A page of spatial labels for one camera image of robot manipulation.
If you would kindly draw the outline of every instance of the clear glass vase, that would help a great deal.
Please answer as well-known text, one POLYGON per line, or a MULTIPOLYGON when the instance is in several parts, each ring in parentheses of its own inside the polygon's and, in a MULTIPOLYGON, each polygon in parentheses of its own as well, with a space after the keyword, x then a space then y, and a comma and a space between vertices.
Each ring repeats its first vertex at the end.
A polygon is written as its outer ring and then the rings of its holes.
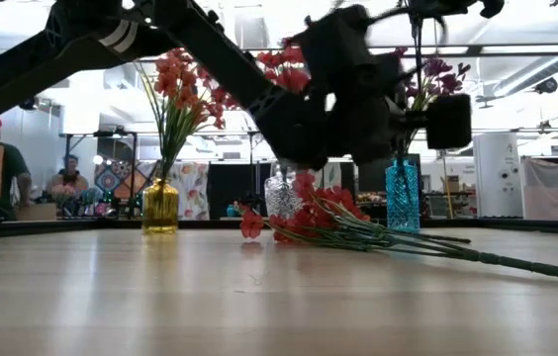
POLYGON ((418 169, 407 160, 387 168, 387 227, 419 232, 418 169))
POLYGON ((264 198, 268 217, 287 220, 301 209, 301 198, 292 189, 296 172, 285 164, 277 164, 270 178, 264 182, 264 198))
POLYGON ((175 233, 178 230, 178 191, 169 180, 156 179, 142 192, 142 231, 175 233))

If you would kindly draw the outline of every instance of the ceiling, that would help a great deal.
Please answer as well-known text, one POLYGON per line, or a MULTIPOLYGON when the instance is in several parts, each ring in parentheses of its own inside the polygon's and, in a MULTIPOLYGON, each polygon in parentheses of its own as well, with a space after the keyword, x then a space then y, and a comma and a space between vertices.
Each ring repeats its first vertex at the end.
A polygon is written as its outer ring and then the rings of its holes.
MULTIPOLYGON (((216 10, 227 35, 239 46, 250 49, 276 47, 281 39, 300 32, 304 28, 303 19, 310 15, 316 19, 324 15, 332 1, 324 0, 205 0, 199 2, 206 9, 216 10)), ((346 4, 361 3, 372 15, 392 8, 397 0, 351 1, 346 4)), ((7 0, 0 4, 0 52, 16 45, 25 38, 41 30, 46 22, 52 1, 47 0, 7 0)), ((481 18, 480 4, 473 6, 469 15, 453 16, 446 19, 450 45, 531 45, 558 44, 558 5, 549 7, 543 0, 508 0, 504 11, 492 20, 481 18)), ((368 41, 374 46, 411 45, 408 19, 399 17, 372 27, 368 41)), ((437 35, 432 22, 424 25, 423 44, 434 45, 437 35)), ((481 58, 449 58, 448 62, 464 62, 473 67, 465 83, 465 90, 473 97, 493 98, 501 87, 523 82, 542 68, 554 56, 505 56, 481 58)), ((406 67, 413 62, 405 60, 406 67)), ((553 75, 558 81, 558 62, 550 64, 551 70, 538 73, 535 80, 542 81, 553 75)), ((106 71, 105 83, 101 83, 99 109, 102 123, 123 125, 130 130, 154 130, 153 119, 148 111, 146 99, 136 86, 136 73, 131 65, 106 71)), ((558 128, 558 91, 553 94, 537 95, 516 90, 505 99, 491 100, 488 104, 474 104, 474 129, 533 128, 541 121, 551 120, 553 128, 558 128)), ((74 95, 68 89, 53 88, 45 92, 47 97, 63 103, 74 95)), ((230 113, 227 120, 229 132, 254 129, 252 120, 244 113, 230 113)), ((546 146, 558 144, 558 135, 540 139, 539 134, 521 134, 523 152, 535 152, 541 142, 546 146)), ((245 136, 235 135, 233 140, 242 146, 248 145, 245 136)), ((419 140, 413 150, 424 156, 435 155, 419 140)))

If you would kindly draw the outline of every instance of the table surface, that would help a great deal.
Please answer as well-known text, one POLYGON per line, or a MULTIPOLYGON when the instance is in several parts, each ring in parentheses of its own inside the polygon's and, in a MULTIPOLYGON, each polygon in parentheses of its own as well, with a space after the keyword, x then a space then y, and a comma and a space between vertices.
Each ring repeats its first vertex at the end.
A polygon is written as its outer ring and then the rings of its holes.
MULTIPOLYGON (((429 232, 558 264, 558 234, 429 232)), ((558 356, 558 279, 235 230, 0 238, 0 355, 558 356)))

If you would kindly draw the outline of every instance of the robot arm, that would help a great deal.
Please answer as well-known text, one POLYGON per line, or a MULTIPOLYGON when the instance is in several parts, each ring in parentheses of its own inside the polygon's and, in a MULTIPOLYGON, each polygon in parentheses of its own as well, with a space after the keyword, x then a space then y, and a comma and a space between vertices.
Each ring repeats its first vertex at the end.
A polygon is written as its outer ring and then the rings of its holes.
MULTIPOLYGON (((424 1, 460 7, 474 2, 424 1)), ((358 164, 389 156, 398 137, 417 125, 404 118, 400 125, 392 114, 395 104, 383 99, 397 84, 383 78, 396 78, 399 67, 383 66, 369 52, 365 35, 371 22, 362 6, 334 10, 298 36, 314 83, 306 98, 268 81, 254 59, 224 35, 217 15, 205 14, 193 0, 135 0, 130 11, 121 3, 57 0, 43 31, 0 54, 0 114, 77 71, 184 45, 253 115, 277 156, 301 166, 318 169, 328 156, 345 153, 358 164), (336 104, 327 113, 322 99, 330 92, 336 104)), ((464 104, 459 110, 464 117, 467 110, 469 120, 469 100, 453 102, 464 104)))

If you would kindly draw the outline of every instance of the yellow glass vase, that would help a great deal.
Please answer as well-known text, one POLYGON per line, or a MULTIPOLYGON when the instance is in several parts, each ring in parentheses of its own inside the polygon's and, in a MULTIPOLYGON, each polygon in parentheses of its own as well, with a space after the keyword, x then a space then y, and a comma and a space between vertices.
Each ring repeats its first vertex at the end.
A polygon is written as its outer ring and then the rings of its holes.
POLYGON ((142 231, 175 233, 178 230, 178 191, 168 180, 156 179, 142 192, 142 231))

